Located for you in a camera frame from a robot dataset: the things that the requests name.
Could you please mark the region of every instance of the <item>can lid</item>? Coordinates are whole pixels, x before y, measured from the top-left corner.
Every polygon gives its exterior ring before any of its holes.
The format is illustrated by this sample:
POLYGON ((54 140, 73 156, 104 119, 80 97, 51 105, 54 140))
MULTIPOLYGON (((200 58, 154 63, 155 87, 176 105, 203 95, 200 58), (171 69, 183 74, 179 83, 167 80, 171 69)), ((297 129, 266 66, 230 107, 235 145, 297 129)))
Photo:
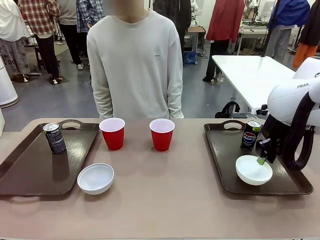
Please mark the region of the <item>can lid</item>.
POLYGON ((262 126, 262 124, 256 120, 249 120, 247 124, 253 128, 260 128, 262 126))
POLYGON ((48 123, 46 125, 44 125, 43 130, 44 131, 54 131, 57 130, 59 128, 59 124, 56 122, 52 122, 52 123, 48 123))

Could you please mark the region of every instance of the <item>tray handle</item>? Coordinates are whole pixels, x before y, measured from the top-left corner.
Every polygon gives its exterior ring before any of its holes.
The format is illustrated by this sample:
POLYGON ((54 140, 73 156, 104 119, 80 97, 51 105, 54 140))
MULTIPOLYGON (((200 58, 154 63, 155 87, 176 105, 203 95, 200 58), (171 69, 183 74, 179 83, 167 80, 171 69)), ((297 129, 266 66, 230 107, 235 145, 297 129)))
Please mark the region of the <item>tray handle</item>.
POLYGON ((67 124, 67 123, 76 123, 76 124, 79 124, 79 125, 80 125, 79 129, 83 129, 83 128, 84 128, 84 125, 85 125, 85 123, 83 123, 82 121, 79 121, 79 120, 76 120, 76 119, 67 119, 67 120, 63 120, 63 121, 59 122, 59 125, 60 125, 61 129, 66 129, 66 128, 68 128, 68 129, 70 129, 70 128, 72 128, 72 129, 78 129, 78 128, 76 128, 76 127, 63 127, 63 125, 64 125, 64 124, 67 124))
POLYGON ((242 121, 233 120, 233 119, 224 121, 222 123, 214 123, 214 124, 212 124, 212 126, 214 127, 214 130, 218 130, 218 131, 243 131, 246 128, 245 123, 243 123, 242 121), (239 125, 241 125, 241 128, 237 128, 237 127, 226 128, 225 127, 226 124, 239 124, 239 125))

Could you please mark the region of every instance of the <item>gray sweater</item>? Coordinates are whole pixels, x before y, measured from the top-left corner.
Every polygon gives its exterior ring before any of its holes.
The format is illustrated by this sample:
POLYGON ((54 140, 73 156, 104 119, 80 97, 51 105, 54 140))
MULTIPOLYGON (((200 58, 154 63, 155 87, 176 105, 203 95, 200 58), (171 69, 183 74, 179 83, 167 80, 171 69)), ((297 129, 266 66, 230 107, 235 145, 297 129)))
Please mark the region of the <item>gray sweater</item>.
POLYGON ((62 25, 77 25, 77 0, 56 0, 59 4, 62 25))

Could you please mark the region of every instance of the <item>brown tray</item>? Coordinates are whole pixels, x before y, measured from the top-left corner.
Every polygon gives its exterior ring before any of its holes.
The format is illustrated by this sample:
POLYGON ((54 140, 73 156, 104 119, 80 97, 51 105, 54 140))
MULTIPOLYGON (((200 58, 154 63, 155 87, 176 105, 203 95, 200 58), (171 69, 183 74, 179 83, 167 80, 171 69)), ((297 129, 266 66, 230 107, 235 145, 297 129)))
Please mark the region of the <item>brown tray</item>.
POLYGON ((0 165, 0 195, 62 195, 75 184, 99 124, 74 119, 59 122, 66 151, 58 155, 50 150, 43 131, 45 124, 36 126, 0 165), (80 127, 63 127, 70 122, 80 127))
POLYGON ((243 155, 257 156, 255 149, 245 151, 240 148, 245 127, 245 123, 237 120, 204 125, 213 158, 225 190, 232 194, 242 195, 306 195, 313 192, 314 188, 305 175, 301 171, 286 168, 281 164, 279 158, 274 163, 270 163, 273 170, 270 181, 261 186, 252 186, 243 182, 236 172, 236 160, 243 155), (230 123, 241 125, 241 129, 235 127, 225 128, 225 125, 230 123))

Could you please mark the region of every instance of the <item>cup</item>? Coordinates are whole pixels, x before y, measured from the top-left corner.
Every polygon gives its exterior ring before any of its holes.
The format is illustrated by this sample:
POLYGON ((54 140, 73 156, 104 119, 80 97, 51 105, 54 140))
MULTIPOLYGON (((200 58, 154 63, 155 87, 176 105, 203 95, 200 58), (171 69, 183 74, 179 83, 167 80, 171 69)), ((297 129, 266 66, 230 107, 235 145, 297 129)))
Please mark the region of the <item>cup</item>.
POLYGON ((169 119, 159 118, 150 123, 154 148, 159 152, 167 151, 170 147, 175 124, 169 119))
POLYGON ((125 121, 121 118, 111 117, 99 124, 102 135, 109 150, 116 151, 123 147, 125 136, 125 121))

